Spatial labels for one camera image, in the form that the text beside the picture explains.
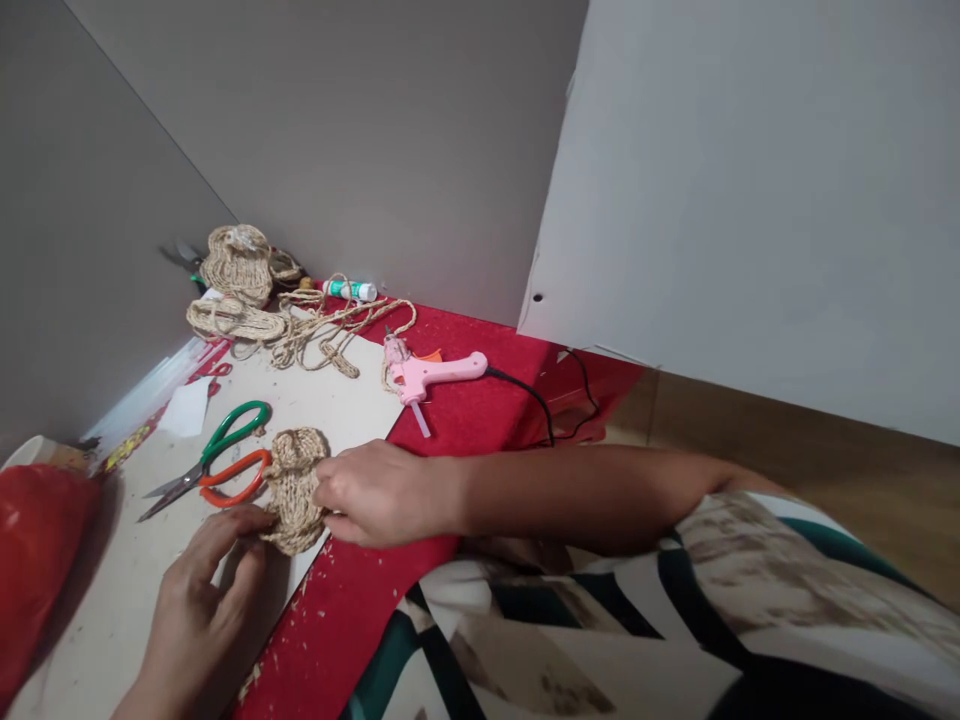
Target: white board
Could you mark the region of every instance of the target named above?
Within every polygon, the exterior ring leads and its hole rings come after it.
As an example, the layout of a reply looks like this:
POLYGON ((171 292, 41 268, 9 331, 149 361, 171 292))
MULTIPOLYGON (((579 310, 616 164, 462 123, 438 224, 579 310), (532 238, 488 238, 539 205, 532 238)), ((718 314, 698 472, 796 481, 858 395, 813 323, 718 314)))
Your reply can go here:
MULTIPOLYGON (((137 524, 137 518, 155 501, 141 496, 192 467, 230 410, 248 400, 263 400, 272 406, 273 416, 264 437, 241 441, 232 453, 224 453, 214 463, 214 471, 256 448, 269 448, 273 436, 289 428, 319 429, 332 455, 387 436, 402 406, 397 396, 385 392, 380 384, 383 347, 355 338, 346 355, 360 369, 356 380, 332 367, 315 372, 297 367, 275 370, 263 352, 246 362, 228 355, 224 360, 232 362, 234 369, 219 380, 222 388, 210 400, 204 432, 184 440, 157 431, 131 455, 123 464, 117 492, 104 499, 108 505, 116 502, 116 514, 90 587, 53 652, 17 696, 7 716, 10 720, 106 718, 113 712, 140 667, 163 572, 203 519, 219 512, 193 491, 137 524)), ((244 416, 235 427, 252 416, 244 416)), ((242 489, 254 472, 245 471, 232 484, 224 485, 224 491, 229 494, 242 489)), ((258 504, 268 499, 267 493, 258 504)), ((250 615, 252 626, 245 629, 241 642, 201 698, 197 717, 217 717, 237 692, 319 550, 314 546, 292 561, 270 553, 258 606, 250 615)))
POLYGON ((956 2, 592 3, 520 331, 960 443, 957 68, 956 2))

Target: scissor handle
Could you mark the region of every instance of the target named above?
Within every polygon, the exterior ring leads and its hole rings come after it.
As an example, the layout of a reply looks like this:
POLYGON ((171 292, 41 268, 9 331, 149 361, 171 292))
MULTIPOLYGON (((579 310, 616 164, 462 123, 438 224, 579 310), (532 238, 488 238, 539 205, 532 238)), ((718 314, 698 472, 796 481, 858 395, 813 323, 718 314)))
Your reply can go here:
POLYGON ((220 363, 213 370, 207 373, 213 377, 223 377, 233 372, 233 365, 230 363, 220 363))
POLYGON ((210 438, 210 442, 207 443, 206 448, 203 450, 203 454, 200 456, 200 462, 203 465, 204 474, 210 472, 210 464, 216 460, 224 450, 243 440, 243 438, 247 437, 247 435, 252 433, 258 427, 263 427, 266 425, 267 421, 270 420, 271 412, 270 406, 260 400, 251 400, 250 402, 245 402, 240 407, 231 410, 230 414, 223 419, 223 422, 220 423, 220 426, 214 431, 213 436, 210 438), (259 410, 259 412, 253 420, 248 422, 242 428, 239 430, 234 430, 232 433, 227 435, 227 431, 230 429, 230 426, 236 422, 237 418, 244 413, 249 412, 250 410, 259 410))
POLYGON ((263 471, 272 461, 273 456, 270 454, 269 450, 265 450, 263 448, 260 450, 254 450, 252 453, 244 458, 241 458, 223 472, 217 473, 213 476, 204 475, 202 478, 200 478, 200 497, 214 507, 219 508, 233 507, 234 505, 245 503, 247 500, 253 497, 257 490, 260 489, 260 486, 263 484, 263 471), (243 470, 246 470, 251 465, 256 465, 257 462, 260 463, 260 469, 257 470, 256 477, 253 478, 253 481, 247 485, 244 490, 236 495, 223 495, 216 490, 210 489, 214 485, 220 485, 225 483, 227 480, 230 480, 234 476, 239 475, 243 470))

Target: red plastic bag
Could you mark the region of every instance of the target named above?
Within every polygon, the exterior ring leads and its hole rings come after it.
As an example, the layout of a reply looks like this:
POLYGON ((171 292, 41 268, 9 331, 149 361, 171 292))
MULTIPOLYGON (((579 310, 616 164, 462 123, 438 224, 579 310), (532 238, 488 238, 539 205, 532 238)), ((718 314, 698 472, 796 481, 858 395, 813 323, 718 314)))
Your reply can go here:
POLYGON ((0 473, 0 716, 26 680, 100 484, 51 465, 0 473))

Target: white container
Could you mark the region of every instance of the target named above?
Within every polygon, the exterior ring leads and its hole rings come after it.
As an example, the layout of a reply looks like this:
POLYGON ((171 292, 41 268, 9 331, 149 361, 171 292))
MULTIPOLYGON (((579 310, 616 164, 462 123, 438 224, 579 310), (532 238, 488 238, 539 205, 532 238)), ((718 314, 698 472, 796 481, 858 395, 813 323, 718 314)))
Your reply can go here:
MULTIPOLYGON (((347 284, 342 280, 334 280, 333 282, 325 280, 321 289, 335 297, 342 297, 344 300, 350 299, 347 284)), ((377 286, 373 283, 350 283, 350 290, 353 291, 353 298, 360 302, 373 302, 377 299, 377 286)))
POLYGON ((53 465, 85 473, 90 465, 89 459, 81 450, 69 445, 61 445, 43 435, 34 435, 7 458, 0 471, 16 465, 53 465))

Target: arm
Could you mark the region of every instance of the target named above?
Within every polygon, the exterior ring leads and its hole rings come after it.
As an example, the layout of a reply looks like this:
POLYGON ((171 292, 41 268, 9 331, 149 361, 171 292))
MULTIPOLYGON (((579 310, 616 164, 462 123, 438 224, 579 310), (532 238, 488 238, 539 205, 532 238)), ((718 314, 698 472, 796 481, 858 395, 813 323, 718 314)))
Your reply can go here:
POLYGON ((618 445, 454 462, 461 490, 452 532, 555 540, 601 555, 649 550, 711 493, 779 490, 715 458, 618 445))
POLYGON ((782 492, 737 465, 616 445, 417 458, 382 440, 320 464, 314 501, 348 542, 385 547, 441 534, 549 539, 602 554, 648 549, 705 495, 782 492))

